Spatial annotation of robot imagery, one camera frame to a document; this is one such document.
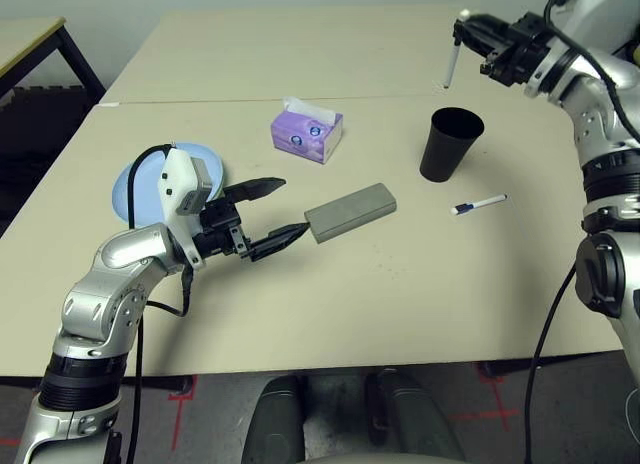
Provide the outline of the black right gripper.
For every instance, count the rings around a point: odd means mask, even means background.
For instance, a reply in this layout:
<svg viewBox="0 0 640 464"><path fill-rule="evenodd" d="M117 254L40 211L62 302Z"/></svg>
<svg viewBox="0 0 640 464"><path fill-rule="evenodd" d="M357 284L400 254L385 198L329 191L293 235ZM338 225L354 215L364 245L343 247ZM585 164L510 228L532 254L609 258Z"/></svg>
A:
<svg viewBox="0 0 640 464"><path fill-rule="evenodd" d="M513 23L489 14L472 14L456 38L485 58L480 73L510 87L526 83L548 54L551 32L542 16L527 12Z"/></svg>

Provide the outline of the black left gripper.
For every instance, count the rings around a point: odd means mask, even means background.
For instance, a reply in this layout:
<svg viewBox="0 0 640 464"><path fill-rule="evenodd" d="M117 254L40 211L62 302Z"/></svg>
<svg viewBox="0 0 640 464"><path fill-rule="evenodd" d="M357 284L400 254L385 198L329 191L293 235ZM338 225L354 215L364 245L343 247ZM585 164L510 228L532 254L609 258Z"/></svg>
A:
<svg viewBox="0 0 640 464"><path fill-rule="evenodd" d="M295 223L271 231L265 238L252 242L249 249L241 228L241 218L235 203L253 201L268 196L286 181L282 178L263 177L247 180L223 189L224 197L209 201L199 214L202 231L193 237L196 250L203 259L216 254L238 254L252 262L280 252L299 239L308 223Z"/></svg>

